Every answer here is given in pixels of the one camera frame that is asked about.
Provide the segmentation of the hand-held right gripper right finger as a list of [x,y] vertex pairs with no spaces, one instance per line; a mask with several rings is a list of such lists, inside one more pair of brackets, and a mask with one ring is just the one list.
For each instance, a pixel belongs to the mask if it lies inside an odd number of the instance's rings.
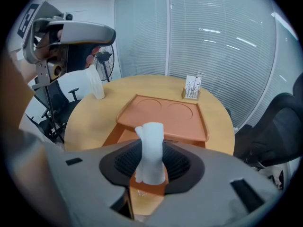
[[204,174],[187,192],[167,194],[147,227],[254,227],[282,196],[273,182],[231,155],[183,143],[165,149],[195,156]]

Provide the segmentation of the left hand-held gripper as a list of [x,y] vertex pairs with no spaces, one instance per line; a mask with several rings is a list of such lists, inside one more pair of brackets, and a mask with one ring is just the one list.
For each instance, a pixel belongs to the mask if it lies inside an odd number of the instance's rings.
[[49,86],[66,73],[66,44],[113,44],[116,39],[116,31],[106,25],[68,18],[68,13],[45,0],[31,2],[25,11],[17,34],[25,60],[36,67],[33,90]]

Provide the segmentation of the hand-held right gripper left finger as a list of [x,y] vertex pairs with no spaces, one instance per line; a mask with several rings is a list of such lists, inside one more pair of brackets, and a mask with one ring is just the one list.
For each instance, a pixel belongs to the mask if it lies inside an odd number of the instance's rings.
[[56,185],[62,195],[74,227],[142,227],[111,209],[125,188],[113,185],[101,173],[103,156],[122,144],[84,151],[63,152],[57,145],[44,143]]

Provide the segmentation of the person's left hand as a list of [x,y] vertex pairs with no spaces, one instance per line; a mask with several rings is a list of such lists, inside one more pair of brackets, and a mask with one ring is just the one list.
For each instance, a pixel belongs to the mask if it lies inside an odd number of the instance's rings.
[[85,66],[86,68],[88,68],[93,63],[95,55],[99,52],[99,50],[100,50],[99,46],[95,47],[92,50],[91,54],[86,58],[86,66]]

